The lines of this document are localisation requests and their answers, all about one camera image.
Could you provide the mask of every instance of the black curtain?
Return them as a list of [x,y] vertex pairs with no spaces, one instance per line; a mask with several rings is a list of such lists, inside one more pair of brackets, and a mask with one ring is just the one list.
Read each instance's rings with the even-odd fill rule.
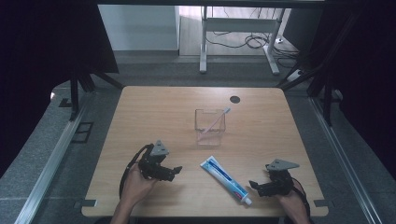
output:
[[[390,0],[362,1],[363,11],[331,64],[333,85],[344,99],[341,110],[396,178],[396,9]],[[316,45],[326,36],[323,14]]]
[[118,73],[97,5],[0,3],[0,174],[12,163],[71,72]]

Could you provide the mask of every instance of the metal frame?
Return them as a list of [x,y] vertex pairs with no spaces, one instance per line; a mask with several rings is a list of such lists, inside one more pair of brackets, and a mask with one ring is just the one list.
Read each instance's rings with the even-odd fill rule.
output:
[[341,146],[341,143],[338,141],[337,135],[335,134],[332,127],[328,124],[327,120],[321,116],[322,109],[318,102],[318,99],[314,99],[312,97],[310,97],[309,99],[310,103],[315,109],[315,113],[317,115],[320,126],[323,128],[323,131],[325,132],[332,146],[335,158],[340,163],[340,166],[343,169],[344,174],[346,175],[349,186],[352,188],[353,192],[355,193],[356,199],[361,205],[361,210],[363,211],[364,215],[366,215],[366,218],[370,224],[381,224],[382,221],[379,217],[379,214],[376,212],[375,205],[371,200],[370,196],[368,195],[367,190],[359,180],[359,177],[357,176],[355,169],[350,163],[347,154]]
[[206,32],[218,31],[218,32],[240,32],[240,33],[271,33],[270,42],[268,46],[264,46],[263,50],[267,56],[268,63],[271,66],[271,70],[274,76],[279,75],[279,69],[277,68],[276,61],[272,51],[276,40],[277,33],[279,32],[282,18],[285,13],[285,8],[281,8],[281,12],[276,20],[267,19],[232,19],[232,18],[208,18],[207,7],[204,7],[204,14],[202,17],[202,42],[201,42],[201,53],[199,71],[200,73],[206,73]]
[[66,4],[198,6],[198,7],[276,7],[276,8],[351,8],[352,0],[62,0]]
[[46,166],[41,172],[40,177],[35,182],[35,186],[33,187],[29,197],[26,200],[20,214],[17,217],[15,223],[31,223],[33,218],[35,217],[35,213],[41,204],[44,195],[47,192],[48,187],[50,186],[52,178],[55,176],[56,171],[58,170],[59,164],[61,164],[62,159],[64,158],[64,153],[66,152],[70,141],[72,140],[73,134],[75,133],[81,118],[86,113],[86,111],[90,107],[90,102],[92,98],[92,94],[86,93],[80,103],[81,109],[78,111],[74,120],[69,120],[64,128],[64,132],[59,138],[58,143],[53,149],[49,160],[47,161]]

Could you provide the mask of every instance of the white wall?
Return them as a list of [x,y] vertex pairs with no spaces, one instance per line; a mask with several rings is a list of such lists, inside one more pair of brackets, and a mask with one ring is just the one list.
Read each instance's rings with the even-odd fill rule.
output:
[[99,5],[99,10],[113,50],[178,49],[178,7]]

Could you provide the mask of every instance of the toothbrush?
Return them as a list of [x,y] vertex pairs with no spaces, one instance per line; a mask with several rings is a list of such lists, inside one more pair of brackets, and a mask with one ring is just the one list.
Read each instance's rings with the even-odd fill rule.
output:
[[227,114],[228,112],[230,112],[230,110],[231,110],[230,107],[225,107],[222,114],[217,119],[213,120],[213,122],[209,125],[209,127],[205,128],[204,131],[201,133],[207,133],[211,128],[213,128],[213,126],[215,126],[215,124],[219,121],[221,116],[223,116],[224,114]]

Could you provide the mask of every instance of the black circle marker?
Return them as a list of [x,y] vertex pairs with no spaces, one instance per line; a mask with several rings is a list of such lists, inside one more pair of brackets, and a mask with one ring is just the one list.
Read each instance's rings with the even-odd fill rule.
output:
[[238,104],[239,102],[241,102],[241,98],[239,98],[238,96],[232,96],[232,97],[230,97],[230,101],[233,104]]

